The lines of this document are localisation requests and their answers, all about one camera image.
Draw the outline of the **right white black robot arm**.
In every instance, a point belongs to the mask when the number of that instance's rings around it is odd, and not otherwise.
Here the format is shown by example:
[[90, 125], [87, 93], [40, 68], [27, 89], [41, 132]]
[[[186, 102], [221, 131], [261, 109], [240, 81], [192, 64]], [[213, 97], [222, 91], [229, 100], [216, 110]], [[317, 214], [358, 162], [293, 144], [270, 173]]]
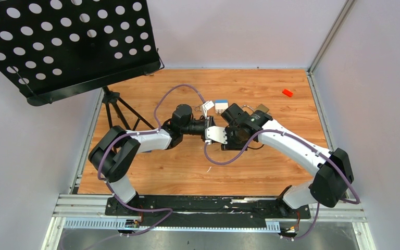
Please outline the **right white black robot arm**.
[[285, 154], [312, 175], [311, 181], [290, 185], [279, 195], [276, 205], [282, 217], [290, 217], [308, 204], [320, 203], [333, 208], [352, 185], [354, 176], [345, 150], [331, 151], [305, 140], [273, 119], [266, 107], [249, 114], [232, 104], [221, 116], [228, 123], [227, 143], [222, 150], [244, 149], [246, 143], [256, 141]]

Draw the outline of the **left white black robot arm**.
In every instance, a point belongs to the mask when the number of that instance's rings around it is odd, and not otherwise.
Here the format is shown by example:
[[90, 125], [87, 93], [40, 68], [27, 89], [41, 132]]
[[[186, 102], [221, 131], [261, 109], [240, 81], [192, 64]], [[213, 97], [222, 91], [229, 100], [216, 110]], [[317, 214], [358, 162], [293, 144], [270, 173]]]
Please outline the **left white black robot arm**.
[[110, 190], [120, 198], [119, 209], [133, 215], [139, 208], [135, 198], [138, 193], [132, 186], [127, 172], [139, 153], [172, 149], [179, 145], [185, 134], [198, 135], [206, 140], [206, 131], [215, 126], [213, 116], [194, 118], [191, 107], [180, 104], [160, 129], [129, 131], [120, 126], [112, 127], [90, 151], [88, 159]]

